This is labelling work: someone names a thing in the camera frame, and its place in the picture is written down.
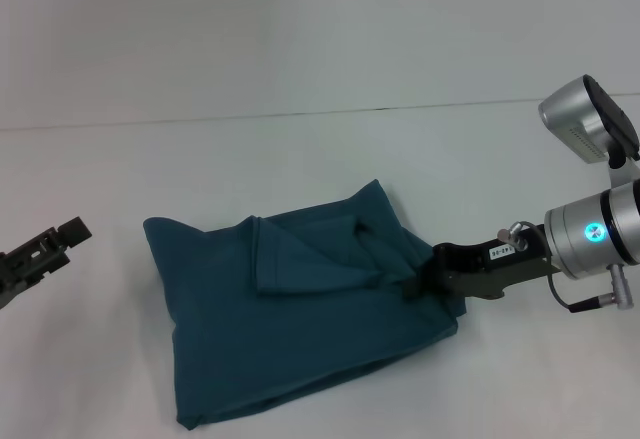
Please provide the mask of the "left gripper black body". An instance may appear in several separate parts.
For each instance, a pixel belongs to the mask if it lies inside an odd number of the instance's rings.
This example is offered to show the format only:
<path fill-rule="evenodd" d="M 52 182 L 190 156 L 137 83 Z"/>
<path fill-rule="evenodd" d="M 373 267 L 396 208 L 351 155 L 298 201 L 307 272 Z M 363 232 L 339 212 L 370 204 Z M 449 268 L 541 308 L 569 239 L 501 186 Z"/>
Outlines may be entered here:
<path fill-rule="evenodd" d="M 21 279 L 10 270 L 5 253 L 1 253 L 0 287 L 1 309 L 29 288 L 29 285 L 24 279 Z"/>

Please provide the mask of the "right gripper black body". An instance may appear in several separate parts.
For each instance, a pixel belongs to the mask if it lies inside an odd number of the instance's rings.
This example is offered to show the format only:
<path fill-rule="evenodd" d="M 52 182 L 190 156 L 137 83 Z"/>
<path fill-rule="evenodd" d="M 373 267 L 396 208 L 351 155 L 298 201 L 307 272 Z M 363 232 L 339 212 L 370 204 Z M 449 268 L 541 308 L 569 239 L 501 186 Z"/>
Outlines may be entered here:
<path fill-rule="evenodd" d="M 430 290 L 445 295 L 496 300 L 505 290 L 560 270 L 551 262 L 544 227 L 516 233 L 522 250 L 499 239 L 475 245 L 442 243 L 430 259 Z"/>

